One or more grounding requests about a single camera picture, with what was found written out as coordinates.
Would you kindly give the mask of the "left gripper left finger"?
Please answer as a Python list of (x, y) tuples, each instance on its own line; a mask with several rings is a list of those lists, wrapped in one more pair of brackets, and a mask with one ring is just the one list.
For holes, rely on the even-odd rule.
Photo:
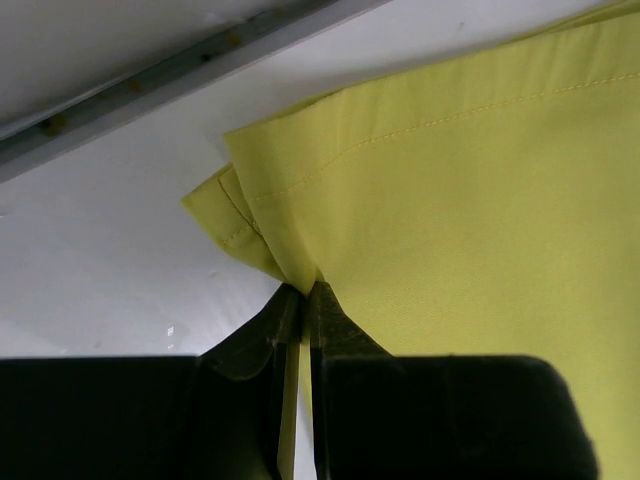
[(289, 479), (300, 295), (199, 356), (5, 359), (5, 479)]

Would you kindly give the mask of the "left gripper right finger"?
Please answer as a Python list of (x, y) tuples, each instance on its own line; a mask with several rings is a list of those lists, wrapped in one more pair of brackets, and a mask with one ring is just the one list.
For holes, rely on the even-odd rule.
[(307, 300), (321, 479), (595, 479), (570, 390), (522, 355), (394, 356), (331, 287)]

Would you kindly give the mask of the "yellow trousers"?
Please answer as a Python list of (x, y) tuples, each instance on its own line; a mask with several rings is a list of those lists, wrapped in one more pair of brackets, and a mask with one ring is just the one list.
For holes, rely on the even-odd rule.
[(328, 282), (393, 354), (525, 353), (606, 479), (639, 475), (639, 5), (308, 99), (184, 198), (227, 254)]

